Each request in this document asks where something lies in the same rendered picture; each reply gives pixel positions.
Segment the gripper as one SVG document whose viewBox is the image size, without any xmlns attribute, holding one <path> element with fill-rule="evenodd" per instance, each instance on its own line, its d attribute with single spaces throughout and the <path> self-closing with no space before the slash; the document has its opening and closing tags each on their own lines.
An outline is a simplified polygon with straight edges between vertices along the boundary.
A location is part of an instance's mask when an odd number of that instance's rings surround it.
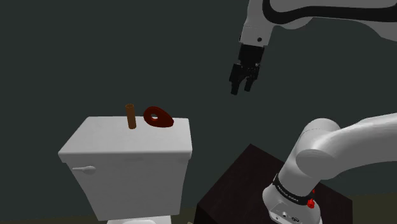
<svg viewBox="0 0 397 224">
<path fill-rule="evenodd" d="M 229 77 L 232 95 L 238 94 L 240 84 L 245 78 L 244 90 L 246 92 L 251 91 L 251 87 L 259 75 L 263 52 L 264 47 L 241 44 L 238 56 L 239 63 L 232 66 Z"/>
</svg>

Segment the dark robot stand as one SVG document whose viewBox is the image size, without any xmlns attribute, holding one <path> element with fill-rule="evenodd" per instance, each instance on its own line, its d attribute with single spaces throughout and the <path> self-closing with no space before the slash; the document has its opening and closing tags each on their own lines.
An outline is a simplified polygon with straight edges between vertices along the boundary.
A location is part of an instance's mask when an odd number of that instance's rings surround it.
<svg viewBox="0 0 397 224">
<path fill-rule="evenodd" d="M 262 201 L 284 162 L 250 144 L 197 204 L 193 224 L 276 224 Z M 319 183 L 323 224 L 353 224 L 351 199 Z"/>
</svg>

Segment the brown cardboard tube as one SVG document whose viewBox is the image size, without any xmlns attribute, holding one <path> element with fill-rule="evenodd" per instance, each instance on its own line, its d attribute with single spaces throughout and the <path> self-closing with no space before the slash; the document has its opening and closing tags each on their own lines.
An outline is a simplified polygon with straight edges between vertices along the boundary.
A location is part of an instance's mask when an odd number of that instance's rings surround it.
<svg viewBox="0 0 397 224">
<path fill-rule="evenodd" d="M 135 129 L 137 125 L 136 125 L 136 114 L 135 114 L 134 105 L 126 104 L 125 109 L 126 109 L 128 127 L 129 129 Z"/>
</svg>

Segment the white toilet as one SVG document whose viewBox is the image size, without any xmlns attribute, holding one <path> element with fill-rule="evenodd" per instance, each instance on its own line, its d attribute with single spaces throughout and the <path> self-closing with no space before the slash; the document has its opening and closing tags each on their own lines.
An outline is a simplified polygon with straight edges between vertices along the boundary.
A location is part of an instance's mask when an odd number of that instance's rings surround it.
<svg viewBox="0 0 397 224">
<path fill-rule="evenodd" d="M 89 116 L 58 152 L 106 224 L 172 224 L 192 156 L 190 124 L 153 127 L 141 116 Z"/>
</svg>

